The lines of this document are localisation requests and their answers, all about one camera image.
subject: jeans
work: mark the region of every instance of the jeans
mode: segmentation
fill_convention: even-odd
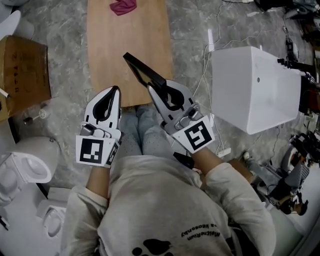
[[[122,113],[119,129],[124,133],[116,159],[129,156],[155,156],[176,160],[165,131],[156,120],[156,109],[141,105]]]

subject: sleeve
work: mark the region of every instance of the sleeve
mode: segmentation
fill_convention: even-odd
[[[93,256],[98,245],[98,227],[108,200],[85,187],[71,190],[62,229],[61,256]]]
[[[206,175],[205,183],[205,192],[241,226],[259,254],[272,256],[276,247],[275,226],[249,182],[229,163],[222,163]]]

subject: white cable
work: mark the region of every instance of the white cable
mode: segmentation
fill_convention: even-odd
[[[214,50],[212,50],[212,52],[213,52],[213,51],[216,51],[216,50],[221,50],[221,49],[223,49],[223,48],[227,47],[227,46],[228,46],[230,43],[232,43],[232,42],[239,42],[239,43],[242,43],[243,41],[247,40],[248,38],[257,38],[258,36],[260,36],[260,34],[261,34],[262,32],[267,33],[267,32],[271,32],[271,31],[273,31],[273,30],[272,30],[272,29],[267,30],[267,31],[265,31],[265,30],[261,30],[257,35],[249,35],[249,36],[247,36],[245,39],[243,39],[243,40],[241,40],[241,41],[238,41],[238,40],[231,40],[231,41],[230,41],[230,42],[228,42],[224,47],[214,49]]]
[[[265,133],[265,131],[260,134],[260,136],[255,140],[255,142],[254,142],[246,151],[248,151],[249,149],[251,149],[251,148],[257,143],[257,141],[261,138],[261,136],[262,136],[264,133]]]
[[[216,148],[216,151],[215,151],[215,154],[217,154],[218,153],[218,150],[219,150],[219,148],[220,148],[220,139],[219,139],[219,137],[217,136],[217,138],[218,138],[218,142],[219,142],[219,145],[218,145],[218,147]]]
[[[218,132],[218,134],[219,134],[219,138],[220,138],[220,140],[219,140],[219,138],[218,138],[218,140],[219,140],[219,145],[218,145],[218,147],[216,148],[216,151],[215,151],[215,154],[217,154],[217,152],[218,152],[218,150],[219,150],[219,148],[220,148],[220,141],[221,141],[221,144],[222,144],[222,150],[223,150],[223,152],[225,151],[225,145],[224,145],[224,142],[222,141],[222,138],[221,138],[221,134],[220,134],[220,132],[219,132],[219,130],[218,130],[218,127],[217,127],[217,125],[216,125],[216,122],[215,122],[215,119],[213,118],[213,123],[214,123],[214,126],[215,126],[215,129],[216,129],[216,131]]]
[[[220,12],[221,12],[221,7],[228,7],[230,4],[231,4],[231,3],[228,3],[227,5],[222,4],[222,5],[220,5],[220,7],[219,7],[219,12],[218,12],[218,14],[216,15],[216,22],[218,23],[218,40],[215,41],[213,44],[218,43],[218,42],[220,41],[220,39],[221,39],[221,36],[220,36],[220,23],[219,23],[219,20],[218,20],[219,14],[220,14]]]

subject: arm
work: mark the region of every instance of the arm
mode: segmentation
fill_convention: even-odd
[[[110,169],[94,166],[86,184],[86,188],[93,193],[108,199]]]
[[[261,256],[271,256],[276,246],[275,227],[249,182],[207,148],[192,158],[205,174],[204,190],[210,198],[241,226]]]
[[[217,157],[216,154],[212,153],[207,147],[192,154],[191,157],[194,160],[195,165],[201,170],[204,176],[206,176],[213,168],[224,162],[221,158]]]
[[[109,177],[109,169],[93,167],[86,188],[72,189],[62,230],[62,256],[94,255],[97,229],[108,207]]]

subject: gray sweatshirt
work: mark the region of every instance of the gray sweatshirt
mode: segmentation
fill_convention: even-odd
[[[276,245],[272,218],[250,184],[228,163],[199,175],[155,156],[118,160],[109,202],[84,187],[72,189],[63,226],[63,256],[232,256],[238,223],[261,256]]]

